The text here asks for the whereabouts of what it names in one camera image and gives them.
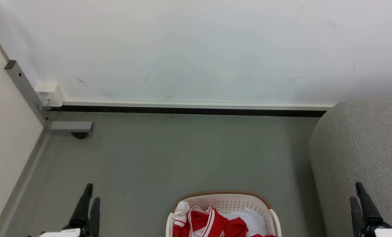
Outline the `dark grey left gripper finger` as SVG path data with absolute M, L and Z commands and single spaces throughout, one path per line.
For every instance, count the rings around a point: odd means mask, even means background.
M 88 183 L 86 188 L 79 198 L 74 213 L 69 220 L 71 228 L 85 228 L 89 224 L 89 203 L 92 198 L 93 184 Z
M 99 237 L 100 231 L 100 198 L 96 197 L 92 203 L 89 217 L 89 233 L 91 237 Z

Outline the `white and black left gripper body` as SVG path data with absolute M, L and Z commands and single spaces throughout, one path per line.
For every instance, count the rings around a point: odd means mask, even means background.
M 67 225 L 59 232 L 42 232 L 38 237 L 92 237 L 86 225 Z

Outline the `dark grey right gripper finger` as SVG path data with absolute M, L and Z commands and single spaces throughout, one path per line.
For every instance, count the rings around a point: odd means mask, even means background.
M 352 219 L 352 228 L 353 228 L 354 237 L 362 237 L 364 223 L 363 223 L 361 208 L 357 201 L 357 198 L 351 196 L 350 205 L 351 205 L 351 219 Z
M 360 200 L 360 208 L 362 212 L 364 227 L 366 226 L 366 224 L 383 223 L 384 221 L 380 212 L 378 211 L 376 205 L 372 201 L 372 198 L 366 192 L 361 182 L 356 182 L 355 190 L 357 193 L 357 197 Z

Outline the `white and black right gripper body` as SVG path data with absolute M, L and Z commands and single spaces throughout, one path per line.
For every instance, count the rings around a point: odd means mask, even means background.
M 392 227 L 387 223 L 371 223 L 360 231 L 360 237 L 392 237 Z

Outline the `red white striped jersey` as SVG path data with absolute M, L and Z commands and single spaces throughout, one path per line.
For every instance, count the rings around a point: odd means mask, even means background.
M 240 218 L 228 219 L 216 209 L 202 210 L 180 201 L 170 215 L 169 237 L 247 237 L 248 228 Z

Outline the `cream perforated laundry basket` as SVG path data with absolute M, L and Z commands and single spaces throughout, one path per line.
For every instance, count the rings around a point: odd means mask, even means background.
M 279 218 L 267 199 L 257 193 L 235 190 L 197 192 L 179 198 L 173 204 L 167 218 L 165 237 L 173 237 L 172 216 L 180 201 L 186 201 L 190 207 L 199 206 L 202 210 L 209 207 L 215 208 L 220 213 L 231 213 L 245 208 L 251 209 L 263 217 L 268 234 L 283 237 Z

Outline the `grey fabric sofa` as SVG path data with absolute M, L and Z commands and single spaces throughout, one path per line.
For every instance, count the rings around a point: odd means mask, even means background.
M 328 110 L 308 146 L 328 237 L 353 237 L 349 198 L 361 182 L 392 226 L 392 97 L 348 100 Z

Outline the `white garment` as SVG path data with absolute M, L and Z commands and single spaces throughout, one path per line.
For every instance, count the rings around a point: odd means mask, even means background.
M 222 216 L 229 220 L 242 219 L 248 230 L 244 237 L 250 237 L 255 234 L 268 235 L 264 218 L 251 209 L 245 208 L 232 213 L 223 213 Z

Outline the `grey metal partition foot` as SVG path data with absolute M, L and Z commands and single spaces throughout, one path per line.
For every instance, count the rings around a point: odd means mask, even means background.
M 16 60 L 9 60 L 5 66 L 5 71 L 16 85 L 27 104 L 30 106 L 45 131 L 49 132 L 89 132 L 94 127 L 92 121 L 60 121 L 53 120 L 50 112 L 47 111 L 37 93 L 29 83 L 21 67 Z

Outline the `white and black baseboard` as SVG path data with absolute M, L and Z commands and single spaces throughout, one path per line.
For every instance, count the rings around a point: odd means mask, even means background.
M 49 112 L 322 117 L 332 104 L 171 102 L 67 99 Z

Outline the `white wall socket box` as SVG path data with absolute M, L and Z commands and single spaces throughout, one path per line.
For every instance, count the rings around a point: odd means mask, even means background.
M 45 107 L 61 107 L 65 102 L 63 91 L 55 82 L 40 82 L 34 90 Z

